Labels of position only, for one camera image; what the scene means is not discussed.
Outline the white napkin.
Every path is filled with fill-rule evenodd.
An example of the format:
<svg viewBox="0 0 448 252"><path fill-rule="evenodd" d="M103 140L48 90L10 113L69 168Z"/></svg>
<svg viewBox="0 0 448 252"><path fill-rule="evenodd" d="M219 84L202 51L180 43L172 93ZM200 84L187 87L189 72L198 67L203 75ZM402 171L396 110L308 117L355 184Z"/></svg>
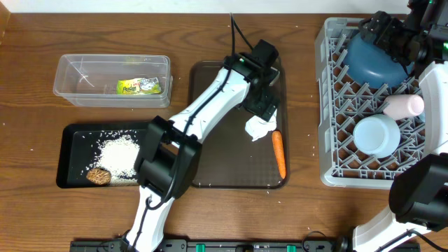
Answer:
<svg viewBox="0 0 448 252"><path fill-rule="evenodd" d="M252 141L257 141L263 138L268 132L274 131L276 128L277 111L273 113L272 117L268 121L254 115L245 124L245 130L252 137Z"/></svg>

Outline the orange carrot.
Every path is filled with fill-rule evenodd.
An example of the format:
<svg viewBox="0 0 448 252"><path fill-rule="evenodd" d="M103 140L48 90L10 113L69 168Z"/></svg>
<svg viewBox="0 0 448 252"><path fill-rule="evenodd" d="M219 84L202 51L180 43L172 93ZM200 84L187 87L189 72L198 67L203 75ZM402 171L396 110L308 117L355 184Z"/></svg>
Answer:
<svg viewBox="0 0 448 252"><path fill-rule="evenodd" d="M284 155L284 143L280 131L276 130L272 133L272 145L274 149L274 155L277 162L280 177L285 179L286 177L286 159Z"/></svg>

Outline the dark blue plate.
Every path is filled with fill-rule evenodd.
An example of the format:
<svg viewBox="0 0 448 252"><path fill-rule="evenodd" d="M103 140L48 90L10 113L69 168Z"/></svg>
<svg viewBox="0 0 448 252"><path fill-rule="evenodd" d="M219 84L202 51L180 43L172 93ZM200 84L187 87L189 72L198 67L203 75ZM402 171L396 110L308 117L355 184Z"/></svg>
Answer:
<svg viewBox="0 0 448 252"><path fill-rule="evenodd" d="M371 88L379 89L387 84L394 88L408 79L399 63L383 50L364 42L360 34L350 40L346 49L343 63L349 66L347 74L360 85L367 83Z"/></svg>

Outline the pink cup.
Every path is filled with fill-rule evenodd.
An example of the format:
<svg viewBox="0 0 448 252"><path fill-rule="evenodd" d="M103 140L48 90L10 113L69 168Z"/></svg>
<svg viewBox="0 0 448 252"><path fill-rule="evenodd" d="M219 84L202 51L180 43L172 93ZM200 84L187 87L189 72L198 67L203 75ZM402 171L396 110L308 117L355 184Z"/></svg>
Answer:
<svg viewBox="0 0 448 252"><path fill-rule="evenodd" d="M394 120L412 118L424 112L424 100L416 94L391 95L384 102L383 114Z"/></svg>

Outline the light blue bowl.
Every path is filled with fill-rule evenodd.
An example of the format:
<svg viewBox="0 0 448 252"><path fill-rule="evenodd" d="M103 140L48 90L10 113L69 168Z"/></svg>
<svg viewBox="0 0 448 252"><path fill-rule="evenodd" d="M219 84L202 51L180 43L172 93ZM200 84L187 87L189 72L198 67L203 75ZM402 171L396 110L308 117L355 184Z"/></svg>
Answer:
<svg viewBox="0 0 448 252"><path fill-rule="evenodd" d="M353 130L354 144L359 151L376 158L394 153L400 144L398 124L384 114L376 114L360 120Z"/></svg>

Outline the foil wrapper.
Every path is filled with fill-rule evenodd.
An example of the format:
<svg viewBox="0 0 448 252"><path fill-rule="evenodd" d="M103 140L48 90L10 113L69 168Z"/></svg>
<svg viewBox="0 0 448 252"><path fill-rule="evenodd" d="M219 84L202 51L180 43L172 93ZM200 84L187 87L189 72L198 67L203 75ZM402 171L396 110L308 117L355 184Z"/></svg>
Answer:
<svg viewBox="0 0 448 252"><path fill-rule="evenodd" d="M119 80L116 92L118 95L156 95L162 92L162 88L157 77L133 78Z"/></svg>

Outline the pile of white rice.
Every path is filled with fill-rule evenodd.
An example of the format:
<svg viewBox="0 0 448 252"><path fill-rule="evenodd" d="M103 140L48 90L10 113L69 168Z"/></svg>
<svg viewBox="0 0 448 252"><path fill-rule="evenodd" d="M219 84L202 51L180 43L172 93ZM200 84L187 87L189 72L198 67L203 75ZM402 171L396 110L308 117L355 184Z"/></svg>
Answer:
<svg viewBox="0 0 448 252"><path fill-rule="evenodd" d="M95 168L105 169L111 173L111 182L104 186L134 186L137 184L137 173L134 162L140 149L138 134L135 129L101 130L83 136L93 137L94 143L88 145L93 157L80 175Z"/></svg>

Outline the brown food scrap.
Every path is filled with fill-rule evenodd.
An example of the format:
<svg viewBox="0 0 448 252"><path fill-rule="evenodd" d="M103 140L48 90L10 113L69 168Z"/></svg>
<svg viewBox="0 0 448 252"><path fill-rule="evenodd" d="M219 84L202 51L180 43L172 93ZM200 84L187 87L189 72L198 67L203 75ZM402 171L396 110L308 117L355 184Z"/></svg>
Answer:
<svg viewBox="0 0 448 252"><path fill-rule="evenodd" d="M95 168L87 173L86 178L96 185L103 186L111 182L111 173L105 169Z"/></svg>

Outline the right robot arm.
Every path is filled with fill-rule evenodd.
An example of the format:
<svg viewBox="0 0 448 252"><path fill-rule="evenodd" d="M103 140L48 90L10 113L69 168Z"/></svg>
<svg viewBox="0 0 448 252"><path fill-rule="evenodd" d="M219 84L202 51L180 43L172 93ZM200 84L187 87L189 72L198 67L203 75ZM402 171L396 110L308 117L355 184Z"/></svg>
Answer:
<svg viewBox="0 0 448 252"><path fill-rule="evenodd" d="M342 251L390 251L447 227L447 2L409 1L401 22L384 11L359 22L362 39L400 63L414 64L423 94L423 157L393 182L388 206L353 230Z"/></svg>

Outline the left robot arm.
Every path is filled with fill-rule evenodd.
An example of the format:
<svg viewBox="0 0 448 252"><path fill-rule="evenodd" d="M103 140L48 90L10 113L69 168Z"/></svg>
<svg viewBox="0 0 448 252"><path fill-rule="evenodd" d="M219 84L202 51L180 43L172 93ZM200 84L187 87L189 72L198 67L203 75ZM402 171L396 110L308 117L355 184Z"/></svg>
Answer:
<svg viewBox="0 0 448 252"><path fill-rule="evenodd" d="M182 112L152 119L137 154L134 170L139 206L132 228L123 236L122 251L154 251L174 200L189 188L200 161L202 144L234 107L252 114L245 131L257 141L277 127L279 100L271 87L280 72L278 53L237 53L225 58L210 86Z"/></svg>

